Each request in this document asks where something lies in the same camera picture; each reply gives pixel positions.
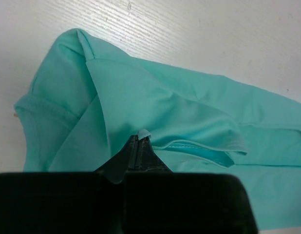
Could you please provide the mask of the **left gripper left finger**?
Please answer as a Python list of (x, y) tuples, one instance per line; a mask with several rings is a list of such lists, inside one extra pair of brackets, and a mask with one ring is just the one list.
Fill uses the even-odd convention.
[(137, 149), (130, 136), (93, 172), (1, 173), (0, 234), (122, 233), (122, 182)]

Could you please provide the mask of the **teal t-shirt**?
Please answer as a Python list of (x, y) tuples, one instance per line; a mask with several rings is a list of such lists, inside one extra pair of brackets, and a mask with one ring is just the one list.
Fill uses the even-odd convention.
[(237, 176), (260, 229), (301, 227), (299, 102), (134, 58), (72, 29), (55, 40), (14, 109), (26, 172), (93, 171), (141, 132), (174, 172)]

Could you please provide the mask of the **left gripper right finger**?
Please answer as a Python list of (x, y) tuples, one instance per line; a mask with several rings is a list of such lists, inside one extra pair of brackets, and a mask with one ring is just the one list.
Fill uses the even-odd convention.
[(174, 173), (148, 138), (133, 137), (124, 175), (126, 234), (256, 234), (258, 227), (241, 181), (228, 174)]

